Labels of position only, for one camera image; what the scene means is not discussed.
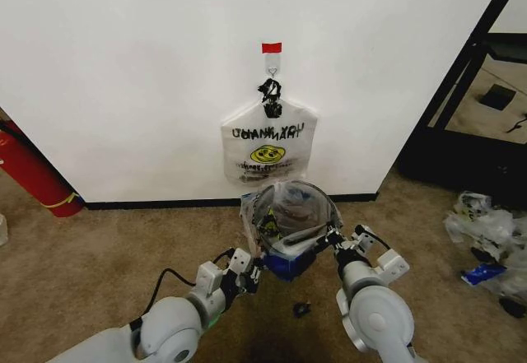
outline crumpled plastic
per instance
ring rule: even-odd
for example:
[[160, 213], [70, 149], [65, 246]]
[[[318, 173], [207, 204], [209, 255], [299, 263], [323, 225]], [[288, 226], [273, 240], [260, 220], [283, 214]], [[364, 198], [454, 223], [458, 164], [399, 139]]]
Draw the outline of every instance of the crumpled plastic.
[[527, 250], [516, 250], [503, 261], [506, 270], [501, 275], [479, 285], [492, 293], [527, 304]]
[[456, 244], [463, 242], [464, 235], [467, 235], [472, 238], [475, 248], [488, 252], [499, 261], [527, 242], [527, 217], [513, 219], [508, 211], [492, 209], [488, 196], [463, 192], [454, 208], [444, 223]]
[[470, 192], [460, 194], [454, 208], [444, 220], [452, 241], [458, 244], [468, 236], [474, 248], [487, 252], [506, 268], [491, 272], [480, 266], [465, 273], [477, 278], [470, 283], [527, 304], [527, 216], [514, 219], [508, 211], [493, 209], [490, 197]]
[[322, 190], [301, 180], [280, 181], [241, 198], [240, 216], [253, 257], [272, 252], [294, 259], [342, 218]]

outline white wall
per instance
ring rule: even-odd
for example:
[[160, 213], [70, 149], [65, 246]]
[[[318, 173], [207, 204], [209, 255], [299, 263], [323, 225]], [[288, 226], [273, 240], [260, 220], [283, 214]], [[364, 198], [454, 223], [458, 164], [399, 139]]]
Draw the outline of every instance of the white wall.
[[490, 32], [527, 34], [527, 0], [509, 0]]
[[232, 198], [221, 120], [317, 109], [309, 179], [374, 193], [490, 0], [0, 0], [0, 106], [89, 202]]

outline blue object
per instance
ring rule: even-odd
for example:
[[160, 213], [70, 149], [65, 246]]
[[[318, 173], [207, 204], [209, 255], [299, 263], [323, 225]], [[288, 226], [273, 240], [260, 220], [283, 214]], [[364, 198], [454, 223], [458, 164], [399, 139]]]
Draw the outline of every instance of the blue object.
[[477, 285], [480, 282], [494, 278], [507, 270], [500, 264], [480, 264], [472, 271], [464, 272], [461, 276], [465, 282], [470, 285]]
[[287, 259], [276, 254], [266, 254], [262, 261], [263, 265], [274, 275], [283, 281], [291, 282], [300, 276], [316, 259], [316, 254], [312, 250], [304, 252], [297, 258]]

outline floor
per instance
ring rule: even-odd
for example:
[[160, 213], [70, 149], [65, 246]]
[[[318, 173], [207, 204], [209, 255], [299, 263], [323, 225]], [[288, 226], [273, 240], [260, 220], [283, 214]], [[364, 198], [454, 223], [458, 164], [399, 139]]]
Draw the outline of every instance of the floor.
[[[493, 84], [516, 91], [513, 100], [502, 111], [479, 103]], [[435, 124], [441, 111], [442, 107], [430, 122], [431, 126]], [[527, 143], [527, 122], [523, 123], [522, 128], [507, 133], [516, 122], [524, 119], [526, 114], [527, 65], [495, 61], [487, 56], [446, 129], [503, 141]]]
[[[409, 262], [393, 284], [413, 311], [414, 344], [430, 362], [527, 361], [527, 319], [467, 286], [476, 264], [454, 246], [442, 221], [455, 193], [392, 170], [376, 202], [339, 203], [346, 227], [366, 223]], [[160, 270], [193, 277], [226, 247], [245, 246], [238, 208], [87, 211], [57, 219], [0, 173], [0, 212], [10, 241], [0, 248], [0, 354], [5, 363], [46, 361], [104, 328], [135, 319]], [[256, 296], [235, 301], [206, 333], [194, 362], [377, 362], [340, 324], [336, 265], [329, 251], [293, 283], [265, 273]], [[188, 290], [168, 278], [160, 296]], [[312, 312], [293, 318], [297, 301]]]

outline yellow strap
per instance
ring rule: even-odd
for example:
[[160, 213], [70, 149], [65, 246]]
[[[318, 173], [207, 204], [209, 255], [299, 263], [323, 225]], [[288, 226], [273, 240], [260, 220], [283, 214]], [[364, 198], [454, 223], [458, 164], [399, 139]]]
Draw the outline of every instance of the yellow strap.
[[42, 202], [41, 202], [41, 204], [42, 204], [42, 206], [43, 206], [44, 208], [56, 208], [56, 207], [60, 207], [60, 206], [63, 205], [63, 204], [66, 204], [66, 203], [69, 204], [71, 201], [73, 201], [73, 199], [74, 199], [75, 197], [79, 197], [79, 195], [78, 195], [77, 193], [73, 192], [73, 193], [71, 193], [69, 196], [67, 196], [64, 200], [62, 200], [61, 202], [59, 202], [58, 204], [44, 205], [44, 204], [42, 204]]

